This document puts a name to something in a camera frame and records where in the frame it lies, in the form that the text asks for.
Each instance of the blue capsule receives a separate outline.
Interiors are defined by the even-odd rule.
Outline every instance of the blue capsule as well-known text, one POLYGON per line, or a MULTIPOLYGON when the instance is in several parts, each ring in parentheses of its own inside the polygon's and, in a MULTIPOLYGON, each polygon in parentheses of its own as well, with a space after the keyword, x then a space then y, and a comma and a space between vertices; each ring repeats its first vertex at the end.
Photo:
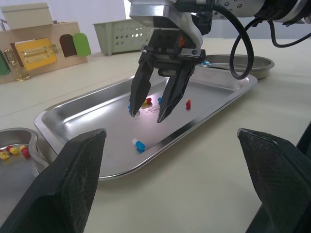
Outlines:
POLYGON ((132 142, 139 150, 145 150, 145 145, 141 141, 134 138, 132 142))

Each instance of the table surface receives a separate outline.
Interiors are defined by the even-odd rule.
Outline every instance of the table surface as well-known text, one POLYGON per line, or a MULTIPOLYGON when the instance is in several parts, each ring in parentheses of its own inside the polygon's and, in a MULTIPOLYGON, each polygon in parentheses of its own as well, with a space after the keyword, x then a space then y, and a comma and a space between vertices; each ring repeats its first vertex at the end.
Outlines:
MULTIPOLYGON (((311 40, 288 49, 252 40, 272 59, 271 75, 142 169, 100 182, 85 233, 241 233, 260 206, 236 137, 239 128, 296 144, 311 121, 311 40)), ((207 54, 230 53, 233 39, 205 39, 207 54)), ((239 46, 237 53, 245 54, 239 46)), ((36 130, 37 114, 134 75, 140 53, 100 53, 78 66, 0 85, 0 129, 36 130)), ((39 147, 55 154, 39 136, 39 147)))

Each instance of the robotic arm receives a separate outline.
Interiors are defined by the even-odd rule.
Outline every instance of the robotic arm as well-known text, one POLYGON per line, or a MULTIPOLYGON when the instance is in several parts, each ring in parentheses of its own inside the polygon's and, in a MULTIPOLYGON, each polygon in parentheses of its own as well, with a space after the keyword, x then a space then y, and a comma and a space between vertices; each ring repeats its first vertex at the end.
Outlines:
POLYGON ((238 30, 231 53, 231 73, 237 79, 245 78, 254 61, 254 51, 246 30, 268 20, 286 26, 305 19, 311 22, 311 0, 129 0, 130 17, 153 33, 149 44, 141 49, 139 67, 132 81, 130 113, 134 117, 150 90, 154 68, 158 74, 169 77, 164 90, 158 123, 171 114, 182 99, 195 66, 205 59, 201 49, 203 35, 210 32, 212 20, 229 19, 238 30), (255 17, 245 29, 237 17, 255 17), (241 76, 235 73, 233 58, 236 46, 243 39, 248 51, 248 68, 241 76))

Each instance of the metal tray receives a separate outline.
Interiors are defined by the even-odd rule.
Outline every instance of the metal tray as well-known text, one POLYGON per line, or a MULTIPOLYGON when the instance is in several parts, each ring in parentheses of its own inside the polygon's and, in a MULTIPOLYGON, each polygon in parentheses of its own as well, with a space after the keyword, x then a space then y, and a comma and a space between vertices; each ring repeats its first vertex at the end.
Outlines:
MULTIPOLYGON (((208 65, 203 65, 207 68, 216 68, 230 70, 229 67, 230 54, 218 54, 206 56, 208 65)), ((234 56, 234 68, 237 72, 244 72, 247 66, 246 55, 235 55, 234 56)), ((267 78, 270 70, 275 66, 274 62, 265 57, 254 57, 254 65, 251 71, 251 75, 255 76, 258 80, 267 78)))
POLYGON ((184 98, 158 124, 157 99, 167 81, 154 71, 149 92, 153 105, 143 107, 138 119, 132 118, 128 110, 129 78, 48 108, 35 118, 35 126, 57 154, 77 135, 105 128, 107 139, 99 179, 116 178, 145 165, 257 84, 253 76, 238 81, 228 71, 197 67, 184 98), (186 99, 191 99, 189 111, 186 99), (145 152, 137 151, 133 138, 145 144, 145 152))
POLYGON ((0 131, 0 149, 7 146, 19 148, 26 145, 31 156, 26 160, 21 152, 10 155, 6 160, 0 159, 0 226, 24 195, 35 177, 49 164, 37 148, 38 134, 25 128, 13 128, 0 131))

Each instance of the green plastic basket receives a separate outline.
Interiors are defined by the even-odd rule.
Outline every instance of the green plastic basket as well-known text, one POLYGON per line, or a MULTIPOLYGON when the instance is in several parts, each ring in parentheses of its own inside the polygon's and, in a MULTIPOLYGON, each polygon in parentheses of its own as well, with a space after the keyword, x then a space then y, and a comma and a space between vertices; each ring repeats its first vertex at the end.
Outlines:
POLYGON ((117 52, 140 50, 147 45, 151 28, 147 28, 132 19, 94 24, 97 38, 105 55, 117 52))

